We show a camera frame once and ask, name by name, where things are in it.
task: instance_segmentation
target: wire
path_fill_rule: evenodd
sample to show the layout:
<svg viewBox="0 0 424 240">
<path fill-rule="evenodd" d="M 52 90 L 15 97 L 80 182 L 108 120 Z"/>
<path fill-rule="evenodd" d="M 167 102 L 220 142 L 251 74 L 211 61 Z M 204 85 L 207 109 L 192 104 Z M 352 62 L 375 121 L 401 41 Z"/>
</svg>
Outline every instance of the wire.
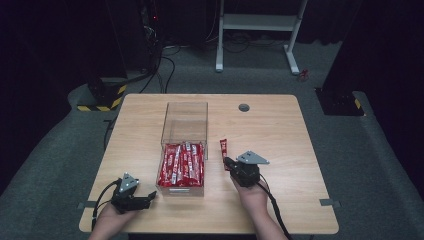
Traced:
<svg viewBox="0 0 424 240">
<path fill-rule="evenodd" d="M 206 40 L 205 42 L 206 42 L 206 43 L 212 42 L 212 41 L 216 40 L 218 37 L 219 37 L 219 36 L 217 35 L 217 36 L 215 36 L 215 37 L 213 37 L 213 38 L 211 38 L 211 39 L 209 39 L 209 40 Z"/>
<path fill-rule="evenodd" d="M 147 88 L 147 86 L 149 86 L 149 83 L 152 81 L 152 79 L 155 77 L 155 75 L 156 74 L 152 74 L 151 76 L 150 76 L 150 78 L 149 78 L 149 80 L 147 81 L 147 83 L 146 83 L 146 85 L 144 85 L 144 87 L 140 90 L 140 92 L 139 93 L 142 93 L 146 88 Z"/>
<path fill-rule="evenodd" d="M 216 22 L 216 17 L 217 17 L 217 13 L 218 12 L 218 0 L 215 1 L 215 16 L 213 17 L 213 23 L 212 23 L 212 27 L 211 27 L 211 31 L 209 32 L 209 35 L 206 37 L 206 41 L 208 40 L 208 38 L 210 38 L 210 36 L 212 35 L 213 29 L 215 28 L 215 22 Z"/>
<path fill-rule="evenodd" d="M 271 204 L 272 207 L 274 208 L 274 213 L 275 213 L 275 217 L 277 218 L 278 223 L 281 226 L 281 229 L 283 229 L 284 235 L 286 235 L 286 237 L 289 240 L 293 240 L 293 238 L 291 237 L 290 233 L 287 231 L 286 226 L 283 223 L 283 219 L 281 218 L 281 214 L 280 214 L 280 208 L 277 205 L 277 200 L 274 198 L 274 196 L 272 196 L 271 194 L 271 190 L 268 186 L 267 181 L 265 180 L 265 178 L 261 175 L 262 179 L 264 180 L 267 188 L 265 188 L 264 186 L 262 186 L 262 184 L 260 184 L 259 182 L 256 183 L 256 185 L 258 185 L 260 188 L 262 188 L 262 190 L 264 190 L 266 192 L 266 194 L 268 194 L 269 199 L 271 200 Z"/>
<path fill-rule="evenodd" d="M 162 76 L 160 75 L 159 71 L 156 72 L 156 76 L 159 79 L 159 86 L 160 86 L 160 93 L 164 93 L 165 89 L 163 87 L 163 81 L 162 81 Z"/>
<path fill-rule="evenodd" d="M 107 128 L 106 128 L 106 132 L 105 135 L 103 137 L 103 150 L 106 151 L 106 146 L 107 146 L 107 134 L 109 131 L 113 130 L 113 125 L 115 124 L 116 119 L 118 118 L 118 115 L 116 117 L 114 117 L 112 120 L 104 120 L 103 122 L 107 122 Z"/>
<path fill-rule="evenodd" d="M 237 1 L 236 7 L 234 8 L 234 13 L 237 13 L 238 11 L 238 4 L 240 3 L 240 0 Z"/>
<path fill-rule="evenodd" d="M 228 38 L 229 41 L 232 44 L 245 45 L 245 47 L 243 49 L 237 50 L 237 51 L 230 50 L 229 48 L 224 47 L 224 50 L 226 50 L 227 52 L 230 52 L 230 53 L 241 53 L 241 52 L 247 50 L 249 47 L 273 47 L 273 46 L 278 46 L 278 45 L 284 44 L 284 42 L 285 42 L 285 41 L 271 40 L 270 43 L 257 43 L 257 42 L 251 41 L 246 36 L 232 37 L 232 36 L 226 34 L 225 37 Z"/>
<path fill-rule="evenodd" d="M 168 61 L 170 61 L 171 63 L 172 63 L 172 72 L 171 72 L 171 74 L 169 75 L 169 77 L 168 77 L 168 80 L 166 80 L 166 84 L 165 84 L 165 91 L 164 91 L 164 93 L 168 93 L 168 85 L 169 85 L 169 82 L 170 82 L 170 80 L 171 80 L 171 77 L 172 77 L 172 75 L 174 74 L 174 72 L 175 72 L 175 63 L 174 63 L 174 61 L 172 61 L 172 59 L 170 59 L 170 58 L 167 58 L 167 57 L 162 57 L 163 59 L 166 59 L 166 60 L 168 60 Z"/>
<path fill-rule="evenodd" d="M 155 40 L 157 39 L 156 31 L 153 28 L 148 27 L 148 26 L 144 26 L 144 29 L 146 30 L 146 34 L 148 34 L 148 36 L 146 36 L 147 40 L 149 40 L 150 38 L 153 38 Z"/>
<path fill-rule="evenodd" d="M 180 45 L 167 46 L 167 47 L 164 47 L 163 49 L 171 49 L 171 48 L 178 48 L 178 49 L 177 49 L 177 51 L 175 51 L 173 53 L 163 54 L 162 56 L 172 56 L 172 55 L 175 55 L 175 54 L 177 54 L 177 53 L 179 53 L 181 51 L 181 46 Z"/>
<path fill-rule="evenodd" d="M 97 221 L 97 211 L 99 210 L 99 203 L 100 203 L 100 200 L 102 199 L 102 197 L 103 197 L 103 195 L 105 194 L 105 192 L 110 188 L 110 187 L 112 187 L 113 185 L 118 185 L 118 184 L 120 184 L 121 183 L 121 181 L 122 181 L 122 179 L 118 179 L 118 180 L 116 180 L 116 181 L 113 181 L 113 182 L 111 182 L 111 183 L 109 183 L 109 185 L 107 185 L 106 186 L 106 188 L 105 189 L 103 189 L 103 191 L 102 191 L 102 193 L 100 193 L 100 196 L 99 196 L 99 198 L 97 199 L 97 201 L 96 201 L 96 204 L 94 205 L 94 210 L 93 210 L 93 217 L 92 217 L 92 219 L 91 219 L 91 230 L 93 230 L 94 229 L 94 226 L 96 225 L 96 221 Z"/>
<path fill-rule="evenodd" d="M 111 202 L 111 201 L 112 201 L 112 199 L 111 199 L 111 200 L 107 200 L 107 201 L 102 202 L 102 204 L 100 204 L 100 205 L 97 207 L 97 209 L 99 209 L 101 206 L 103 206 L 104 204 L 106 204 L 106 203 L 108 203 L 108 202 Z"/>
</svg>

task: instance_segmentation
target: transparent container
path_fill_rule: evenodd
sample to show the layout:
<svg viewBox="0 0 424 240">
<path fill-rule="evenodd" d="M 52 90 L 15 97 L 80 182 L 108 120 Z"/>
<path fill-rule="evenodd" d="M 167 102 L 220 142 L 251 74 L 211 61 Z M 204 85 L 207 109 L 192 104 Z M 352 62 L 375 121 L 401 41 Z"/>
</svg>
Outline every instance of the transparent container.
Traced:
<svg viewBox="0 0 424 240">
<path fill-rule="evenodd" d="M 203 196 L 207 102 L 169 102 L 156 186 L 164 196 Z"/>
</svg>

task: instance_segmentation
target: red candy bar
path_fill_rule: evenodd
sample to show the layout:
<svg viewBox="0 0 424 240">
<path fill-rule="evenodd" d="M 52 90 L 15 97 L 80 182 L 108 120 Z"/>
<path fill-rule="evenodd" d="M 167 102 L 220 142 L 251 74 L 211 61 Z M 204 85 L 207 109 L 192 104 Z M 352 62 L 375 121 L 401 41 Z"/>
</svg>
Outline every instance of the red candy bar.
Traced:
<svg viewBox="0 0 424 240">
<path fill-rule="evenodd" d="M 222 139 L 219 141 L 221 144 L 221 153 L 222 153 L 222 163 L 224 164 L 225 171 L 230 171 L 231 169 L 225 165 L 225 157 L 227 157 L 227 139 Z"/>
<path fill-rule="evenodd" d="M 203 168 L 201 143 L 166 144 L 157 183 L 162 187 L 200 187 Z"/>
</svg>

